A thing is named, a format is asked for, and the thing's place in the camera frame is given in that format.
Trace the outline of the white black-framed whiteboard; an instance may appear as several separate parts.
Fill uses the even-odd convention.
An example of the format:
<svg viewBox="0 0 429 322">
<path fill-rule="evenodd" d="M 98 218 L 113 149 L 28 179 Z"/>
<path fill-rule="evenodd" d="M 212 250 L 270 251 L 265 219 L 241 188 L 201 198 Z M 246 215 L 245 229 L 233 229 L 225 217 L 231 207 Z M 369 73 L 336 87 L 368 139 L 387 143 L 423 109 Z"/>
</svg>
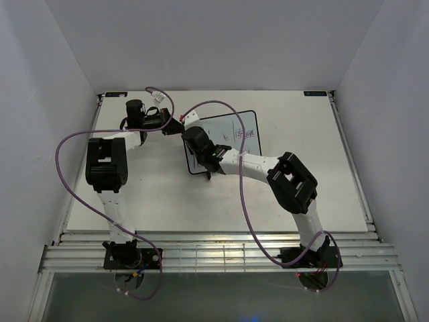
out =
<svg viewBox="0 0 429 322">
<path fill-rule="evenodd" d="M 200 118 L 201 127 L 182 134 L 189 171 L 238 174 L 265 179 L 256 113 L 244 111 Z"/>
</svg>

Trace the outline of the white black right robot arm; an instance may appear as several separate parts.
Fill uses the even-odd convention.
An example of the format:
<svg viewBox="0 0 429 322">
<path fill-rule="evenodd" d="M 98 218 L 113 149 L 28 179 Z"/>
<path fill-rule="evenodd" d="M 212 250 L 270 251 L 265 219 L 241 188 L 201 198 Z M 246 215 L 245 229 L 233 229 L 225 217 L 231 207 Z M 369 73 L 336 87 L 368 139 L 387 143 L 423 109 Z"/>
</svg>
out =
<svg viewBox="0 0 429 322">
<path fill-rule="evenodd" d="M 298 232 L 302 256 L 310 266 L 319 266 L 327 258 L 323 246 L 325 234 L 314 241 L 314 235 L 322 231 L 316 209 L 315 177 L 291 152 L 280 157 L 264 157 L 240 151 L 224 145 L 216 145 L 201 127 L 191 127 L 182 139 L 197 162 L 209 172 L 224 175 L 242 175 L 268 184 L 276 201 L 291 213 Z"/>
</svg>

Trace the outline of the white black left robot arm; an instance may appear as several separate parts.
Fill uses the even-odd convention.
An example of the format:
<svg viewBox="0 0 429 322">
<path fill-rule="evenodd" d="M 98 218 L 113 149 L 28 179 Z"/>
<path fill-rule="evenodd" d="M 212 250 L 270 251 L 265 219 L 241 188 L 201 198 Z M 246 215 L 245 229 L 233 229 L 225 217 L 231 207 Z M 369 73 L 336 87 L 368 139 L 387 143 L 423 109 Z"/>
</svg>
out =
<svg viewBox="0 0 429 322">
<path fill-rule="evenodd" d="M 148 130 L 161 128 L 167 136 L 184 131 L 184 126 L 171 116 L 168 109 L 160 109 L 157 101 L 155 104 L 146 110 L 139 99 L 126 102 L 127 117 L 121 126 L 123 131 L 104 138 L 91 138 L 87 146 L 85 178 L 101 200 L 105 215 L 110 218 L 110 240 L 103 246 L 114 261 L 128 268 L 138 266 L 142 260 L 121 192 L 128 180 L 128 152 L 143 145 Z"/>
</svg>

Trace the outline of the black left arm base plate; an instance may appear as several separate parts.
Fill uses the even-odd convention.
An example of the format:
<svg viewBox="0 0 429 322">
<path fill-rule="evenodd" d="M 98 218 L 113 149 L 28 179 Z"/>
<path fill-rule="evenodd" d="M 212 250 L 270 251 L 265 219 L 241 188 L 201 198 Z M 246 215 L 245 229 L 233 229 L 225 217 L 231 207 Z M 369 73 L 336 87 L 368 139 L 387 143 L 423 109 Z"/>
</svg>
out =
<svg viewBox="0 0 429 322">
<path fill-rule="evenodd" d="M 106 250 L 103 268 L 105 270 L 159 270 L 163 257 L 163 249 L 158 253 L 153 248 L 136 248 L 134 250 L 120 252 Z"/>
</svg>

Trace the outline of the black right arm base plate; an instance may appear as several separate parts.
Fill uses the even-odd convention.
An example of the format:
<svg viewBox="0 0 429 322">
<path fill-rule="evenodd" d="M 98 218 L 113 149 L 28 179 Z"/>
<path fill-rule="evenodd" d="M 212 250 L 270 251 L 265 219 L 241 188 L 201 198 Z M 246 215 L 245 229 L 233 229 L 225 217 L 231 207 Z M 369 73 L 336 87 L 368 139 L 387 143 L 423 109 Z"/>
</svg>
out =
<svg viewBox="0 0 429 322">
<path fill-rule="evenodd" d="M 291 262 L 295 260 L 303 251 L 303 248 L 281 248 L 277 258 L 282 263 Z M 339 260 L 338 253 L 335 247 L 328 246 L 327 249 L 319 249 L 317 252 L 308 250 L 306 254 L 295 264 L 291 265 L 292 268 L 342 268 L 343 261 Z"/>
</svg>

